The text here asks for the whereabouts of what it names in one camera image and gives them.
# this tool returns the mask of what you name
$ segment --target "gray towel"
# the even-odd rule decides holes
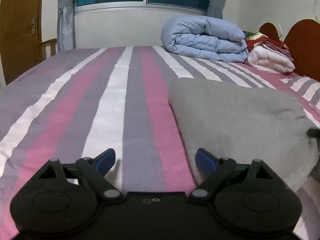
[[[211,80],[179,79],[169,92],[191,170],[198,148],[238,163],[262,159],[296,191],[318,161],[314,124],[290,93]]]

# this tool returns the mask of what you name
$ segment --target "headboard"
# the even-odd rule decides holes
[[[259,31],[272,39],[279,39],[272,23],[265,23]],[[287,34],[284,43],[292,51],[296,67],[294,72],[320,82],[320,24],[311,19],[297,22]]]

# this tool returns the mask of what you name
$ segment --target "door handle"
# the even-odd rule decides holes
[[[31,26],[31,29],[32,29],[32,34],[35,34],[36,32],[36,19],[33,18],[31,20],[31,24],[27,25],[26,28],[30,27]]]

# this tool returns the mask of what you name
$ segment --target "window frame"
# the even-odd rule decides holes
[[[206,11],[200,9],[194,9],[189,7],[177,6],[177,5],[168,5],[168,4],[148,4],[148,0],[143,1],[131,1],[131,2],[105,2],[105,3],[94,3],[88,5],[77,6],[75,3],[75,13],[99,10],[99,9],[125,9],[125,8],[159,8],[159,9],[170,9],[183,11],[188,13],[196,13],[201,15],[206,15]]]

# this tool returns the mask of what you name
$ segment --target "white folded blanket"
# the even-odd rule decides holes
[[[262,46],[256,46],[250,53],[246,63],[259,70],[273,73],[292,72],[294,64],[286,56],[272,52]]]

